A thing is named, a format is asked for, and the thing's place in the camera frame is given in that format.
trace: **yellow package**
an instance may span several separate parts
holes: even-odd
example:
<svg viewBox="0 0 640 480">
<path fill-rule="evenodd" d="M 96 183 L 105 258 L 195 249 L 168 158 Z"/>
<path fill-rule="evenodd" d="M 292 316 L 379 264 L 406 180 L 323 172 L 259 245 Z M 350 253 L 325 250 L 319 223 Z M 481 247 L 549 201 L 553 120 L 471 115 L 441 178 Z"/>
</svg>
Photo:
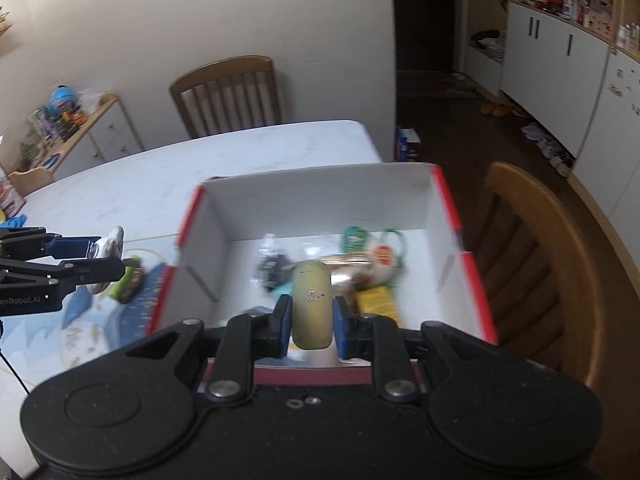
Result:
<svg viewBox="0 0 640 480">
<path fill-rule="evenodd" d="M 379 316 L 387 316 L 400 325 L 398 311 L 388 287 L 376 286 L 369 290 L 357 292 L 356 296 L 360 312 L 372 312 Z"/>
</svg>

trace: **chair backrest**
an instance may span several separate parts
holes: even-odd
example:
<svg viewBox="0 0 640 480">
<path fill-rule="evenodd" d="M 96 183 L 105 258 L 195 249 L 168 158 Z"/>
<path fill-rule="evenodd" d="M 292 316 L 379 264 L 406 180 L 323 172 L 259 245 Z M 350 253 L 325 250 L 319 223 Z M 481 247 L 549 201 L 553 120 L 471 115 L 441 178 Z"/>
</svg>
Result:
<svg viewBox="0 0 640 480">
<path fill-rule="evenodd" d="M 465 247 L 500 345 L 593 384 L 604 350 L 600 280 L 558 197 L 520 168 L 495 162 L 469 227 Z"/>
<path fill-rule="evenodd" d="M 23 173 L 14 171 L 9 175 L 9 180 L 23 197 L 55 182 L 51 172 L 41 166 Z"/>
<path fill-rule="evenodd" d="M 281 124 L 273 61 L 230 57 L 178 78 L 169 92 L 191 138 Z"/>
</svg>

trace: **doorway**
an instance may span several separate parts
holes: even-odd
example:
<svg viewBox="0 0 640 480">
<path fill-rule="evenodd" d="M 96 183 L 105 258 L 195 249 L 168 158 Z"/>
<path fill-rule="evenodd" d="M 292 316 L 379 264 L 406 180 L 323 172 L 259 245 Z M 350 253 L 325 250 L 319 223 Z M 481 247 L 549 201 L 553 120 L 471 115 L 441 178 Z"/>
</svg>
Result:
<svg viewBox="0 0 640 480">
<path fill-rule="evenodd" d="M 454 0 L 394 0 L 396 70 L 450 72 Z"/>
</svg>

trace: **blue cloth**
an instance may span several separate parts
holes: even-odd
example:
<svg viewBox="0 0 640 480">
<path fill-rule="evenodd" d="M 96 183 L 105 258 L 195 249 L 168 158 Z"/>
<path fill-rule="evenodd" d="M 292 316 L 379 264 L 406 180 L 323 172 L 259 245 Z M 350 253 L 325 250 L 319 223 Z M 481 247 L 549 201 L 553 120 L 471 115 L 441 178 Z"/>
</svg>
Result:
<svg viewBox="0 0 640 480">
<path fill-rule="evenodd" d="M 9 218 L 0 224 L 0 227 L 22 227 L 27 221 L 27 215 L 19 215 Z"/>
</svg>

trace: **wire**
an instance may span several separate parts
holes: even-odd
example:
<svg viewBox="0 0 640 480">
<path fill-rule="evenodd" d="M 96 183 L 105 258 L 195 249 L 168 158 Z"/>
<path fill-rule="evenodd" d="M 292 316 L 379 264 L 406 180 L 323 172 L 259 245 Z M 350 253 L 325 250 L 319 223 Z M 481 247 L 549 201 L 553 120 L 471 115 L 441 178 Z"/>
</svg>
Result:
<svg viewBox="0 0 640 480">
<path fill-rule="evenodd" d="M 2 358 L 2 361 L 4 361 L 5 364 L 9 367 L 9 370 L 11 370 L 11 372 L 15 375 L 15 378 L 18 379 L 18 382 L 20 383 L 20 386 L 24 388 L 24 391 L 27 392 L 27 394 L 29 394 L 29 391 L 27 387 L 24 385 L 24 383 L 22 382 L 20 375 L 18 375 L 18 373 L 14 370 L 14 367 L 11 366 L 11 363 L 7 360 L 7 358 L 4 357 L 4 354 L 2 353 L 1 350 L 0 350 L 0 358 Z"/>
<path fill-rule="evenodd" d="M 2 320 L 0 319 L 0 337 L 2 337 L 3 333 L 4 333 L 4 325 L 2 325 Z M 27 387 L 24 385 L 24 383 L 22 382 L 22 379 L 20 378 L 20 375 L 18 375 L 18 372 L 16 372 L 14 370 L 14 367 L 11 366 L 11 363 L 7 360 L 7 358 L 4 357 L 4 354 L 2 353 L 1 350 L 0 350 L 0 358 L 2 358 L 2 361 L 4 361 L 5 364 L 9 367 L 9 370 L 11 370 L 12 374 L 15 375 L 15 378 L 18 379 L 18 382 L 20 383 L 20 386 L 22 386 L 24 388 L 24 391 L 27 392 L 27 395 L 28 395 L 29 391 L 28 391 Z"/>
</svg>

